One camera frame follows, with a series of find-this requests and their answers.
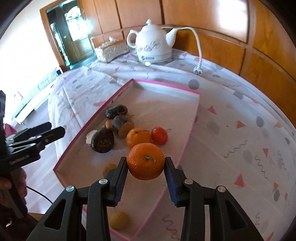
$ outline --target teapot handle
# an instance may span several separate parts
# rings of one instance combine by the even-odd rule
[[[131,43],[131,35],[132,34],[138,35],[138,33],[139,32],[137,32],[136,30],[131,29],[130,32],[128,33],[127,38],[126,38],[126,42],[127,42],[128,46],[133,48],[133,49],[136,48],[136,45]]]

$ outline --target white power cord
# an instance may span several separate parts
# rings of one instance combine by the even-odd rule
[[[161,28],[168,28],[168,29],[173,29],[174,27],[170,27],[170,26],[163,26]],[[195,36],[195,39],[196,39],[196,43],[197,43],[197,50],[198,50],[198,55],[199,55],[199,60],[198,60],[198,64],[197,66],[193,69],[193,72],[196,73],[197,75],[200,75],[202,73],[202,49],[200,47],[200,40],[198,38],[198,35],[195,31],[194,28],[191,28],[191,27],[182,27],[182,28],[174,28],[174,29],[177,29],[177,30],[182,30],[182,29],[189,29],[193,32],[194,36]]]

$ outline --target patterned tablecloth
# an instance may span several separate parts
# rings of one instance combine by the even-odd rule
[[[166,66],[143,66],[129,53],[109,64],[96,61],[59,76],[48,104],[53,127],[66,129],[56,142],[57,156],[131,78],[199,90],[200,107],[181,162],[186,176],[202,186],[227,187],[263,238],[279,240],[296,215],[295,128],[270,99],[238,75],[203,60],[203,73],[196,76],[192,70],[198,57],[179,50],[173,57]],[[135,240],[179,240],[183,211],[170,204],[166,193]]]

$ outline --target teapot spout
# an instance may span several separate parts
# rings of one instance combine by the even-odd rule
[[[173,45],[175,44],[177,31],[177,28],[173,28],[166,34],[165,39],[167,41],[168,46],[173,47]]]

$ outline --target doorway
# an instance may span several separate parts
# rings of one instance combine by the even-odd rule
[[[94,60],[95,52],[89,40],[87,22],[77,0],[60,2],[47,9],[46,15],[54,43],[67,68],[79,67],[88,59]]]

